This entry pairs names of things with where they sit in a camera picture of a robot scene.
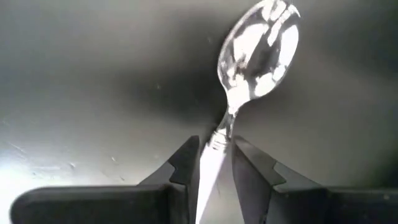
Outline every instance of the background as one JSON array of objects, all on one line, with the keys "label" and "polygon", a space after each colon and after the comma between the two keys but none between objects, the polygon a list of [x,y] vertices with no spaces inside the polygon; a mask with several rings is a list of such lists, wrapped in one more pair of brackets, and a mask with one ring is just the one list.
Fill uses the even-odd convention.
[{"label": "background", "polygon": [[[0,1],[0,222],[23,192],[137,184],[226,108],[216,63],[247,0]],[[235,134],[324,185],[398,185],[398,2],[295,0],[287,78]],[[203,223],[242,223],[230,161]]]}]

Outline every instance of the spoon neck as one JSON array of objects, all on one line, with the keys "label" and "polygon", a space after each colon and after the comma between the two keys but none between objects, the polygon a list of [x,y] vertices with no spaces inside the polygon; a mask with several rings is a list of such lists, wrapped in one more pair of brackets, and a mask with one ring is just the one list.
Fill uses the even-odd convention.
[{"label": "spoon neck", "polygon": [[228,139],[231,139],[233,126],[237,113],[238,111],[232,111],[229,108],[227,108],[226,113],[224,114],[224,117],[221,120],[220,125],[218,125],[215,132],[223,134]]}]

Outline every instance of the spoon handle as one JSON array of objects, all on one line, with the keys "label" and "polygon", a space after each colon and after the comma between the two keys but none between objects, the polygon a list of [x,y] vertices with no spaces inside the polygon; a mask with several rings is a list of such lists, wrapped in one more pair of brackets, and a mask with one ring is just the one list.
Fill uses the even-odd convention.
[{"label": "spoon handle", "polygon": [[221,166],[223,165],[229,142],[229,138],[217,130],[213,133],[210,141],[206,143],[206,146],[203,149],[200,157],[200,182],[196,224],[200,223],[200,219],[210,197],[211,190],[216,183]]}]

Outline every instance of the spoon bowl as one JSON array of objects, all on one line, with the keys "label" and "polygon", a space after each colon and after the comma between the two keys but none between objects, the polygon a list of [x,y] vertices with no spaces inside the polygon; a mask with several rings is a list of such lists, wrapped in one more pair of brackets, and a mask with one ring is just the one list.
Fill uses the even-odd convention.
[{"label": "spoon bowl", "polygon": [[284,1],[252,7],[227,36],[218,58],[218,77],[229,110],[268,94],[285,77],[299,42],[300,14]]}]

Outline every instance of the clear plastic spoon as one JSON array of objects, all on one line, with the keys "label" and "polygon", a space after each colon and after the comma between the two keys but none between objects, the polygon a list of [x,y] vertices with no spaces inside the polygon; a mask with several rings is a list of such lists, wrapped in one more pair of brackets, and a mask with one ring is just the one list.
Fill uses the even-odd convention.
[{"label": "clear plastic spoon", "polygon": [[240,107],[268,94],[285,77],[299,41],[299,20],[295,6],[265,0],[248,10],[227,36],[217,70],[228,107],[200,158],[196,224],[220,172]]}]

